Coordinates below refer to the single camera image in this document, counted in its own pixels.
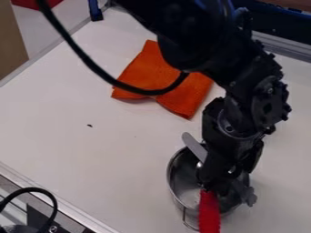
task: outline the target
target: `red handle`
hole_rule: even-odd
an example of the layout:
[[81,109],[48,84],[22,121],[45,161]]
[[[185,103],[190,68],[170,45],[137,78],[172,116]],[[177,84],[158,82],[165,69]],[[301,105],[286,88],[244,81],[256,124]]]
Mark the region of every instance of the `red handle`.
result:
[[220,233],[218,198],[213,192],[201,190],[199,228],[200,233]]

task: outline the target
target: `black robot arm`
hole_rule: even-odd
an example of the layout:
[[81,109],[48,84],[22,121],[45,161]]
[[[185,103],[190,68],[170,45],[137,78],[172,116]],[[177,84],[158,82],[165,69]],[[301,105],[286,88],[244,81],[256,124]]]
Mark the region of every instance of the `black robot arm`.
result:
[[157,35],[168,64],[201,72],[226,90],[203,115],[209,156],[199,179],[205,188],[220,192],[230,180],[251,173],[263,151],[262,138],[287,120],[291,107],[281,65],[251,38],[248,11],[235,11],[229,0],[115,2]]

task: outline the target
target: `cardboard box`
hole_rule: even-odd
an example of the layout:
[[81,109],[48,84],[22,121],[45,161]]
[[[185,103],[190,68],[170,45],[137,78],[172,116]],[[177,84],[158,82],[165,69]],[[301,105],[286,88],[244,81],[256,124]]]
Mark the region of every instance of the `cardboard box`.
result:
[[0,80],[28,60],[10,0],[0,0]]

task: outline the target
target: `screw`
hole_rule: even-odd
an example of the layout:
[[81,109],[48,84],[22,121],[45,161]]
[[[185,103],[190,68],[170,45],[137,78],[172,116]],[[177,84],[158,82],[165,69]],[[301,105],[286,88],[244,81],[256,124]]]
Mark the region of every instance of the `screw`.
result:
[[269,95],[272,95],[272,94],[273,94],[273,91],[274,91],[273,88],[269,88],[266,92],[267,92]]
[[49,233],[56,233],[57,230],[58,230],[57,226],[52,226],[52,227],[48,230],[48,232],[49,232]]

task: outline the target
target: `pot handle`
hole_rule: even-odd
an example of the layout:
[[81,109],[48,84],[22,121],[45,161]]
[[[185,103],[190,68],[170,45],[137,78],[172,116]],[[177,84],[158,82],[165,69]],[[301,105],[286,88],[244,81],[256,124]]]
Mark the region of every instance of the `pot handle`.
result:
[[192,230],[199,231],[199,228],[192,226],[190,223],[186,222],[186,207],[183,208],[183,222],[184,225]]

